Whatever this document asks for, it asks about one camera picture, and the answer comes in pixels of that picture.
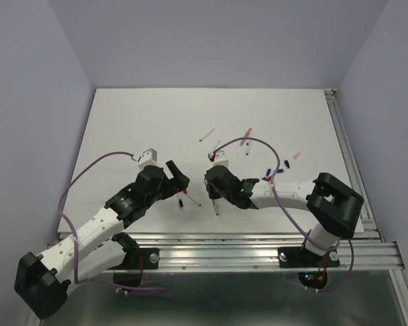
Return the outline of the red capped whiteboard marker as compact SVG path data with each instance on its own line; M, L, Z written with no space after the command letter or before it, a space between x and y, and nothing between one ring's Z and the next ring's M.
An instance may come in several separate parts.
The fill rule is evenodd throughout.
M203 142L209 135L211 135L214 132L215 128L212 128L209 130L205 135L203 135L200 139L199 142Z

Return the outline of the pink highlighter pen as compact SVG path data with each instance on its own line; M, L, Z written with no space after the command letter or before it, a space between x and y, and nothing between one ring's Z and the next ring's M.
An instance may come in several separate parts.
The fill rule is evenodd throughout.
M250 136L251 131L252 131L252 128L249 127L246 133L244 134L242 140L240 141L239 146L243 146L245 144L245 142L247 141L247 138Z

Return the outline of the blue ballpoint pen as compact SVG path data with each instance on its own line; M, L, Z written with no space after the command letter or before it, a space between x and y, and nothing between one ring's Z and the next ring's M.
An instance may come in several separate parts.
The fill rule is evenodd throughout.
M216 205L216 201L215 200L211 200L211 201L212 201L214 212L215 212L216 216L219 216L220 213L219 213L218 207Z

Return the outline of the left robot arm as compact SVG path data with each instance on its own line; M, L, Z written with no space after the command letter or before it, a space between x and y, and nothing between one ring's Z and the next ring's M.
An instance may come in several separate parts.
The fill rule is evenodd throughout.
M172 176L155 163L139 165L134 182L113 195L79 229L39 254L28 252L19 262L14 290L41 320L58 312L79 285L121 265L137 262L139 245L125 233L150 207L186 190L190 179L173 161L166 163Z

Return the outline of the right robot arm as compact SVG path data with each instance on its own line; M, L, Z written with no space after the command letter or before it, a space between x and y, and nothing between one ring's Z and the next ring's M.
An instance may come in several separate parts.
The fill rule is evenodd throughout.
M337 248L340 240L354 236L364 198L330 173L320 173L313 181L274 185L259 179L238 179L227 167L216 165L205 173L205 186L212 200L223 198L238 209L280 208L309 211L318 221L305 232L293 217L294 227L305 236L299 249L301 261L314 265Z

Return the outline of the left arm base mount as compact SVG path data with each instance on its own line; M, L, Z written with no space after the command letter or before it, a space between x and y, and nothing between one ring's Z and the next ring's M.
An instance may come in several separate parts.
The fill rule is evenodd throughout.
M157 270L159 259L159 248L139 248L127 253L120 264L112 267L111 270Z

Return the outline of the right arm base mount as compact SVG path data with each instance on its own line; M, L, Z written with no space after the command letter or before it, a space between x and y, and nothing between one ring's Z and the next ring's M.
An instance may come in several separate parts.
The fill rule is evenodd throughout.
M332 258L330 253L324 256L316 255L303 247L280 247L278 250L281 268L319 268L340 266L339 258Z

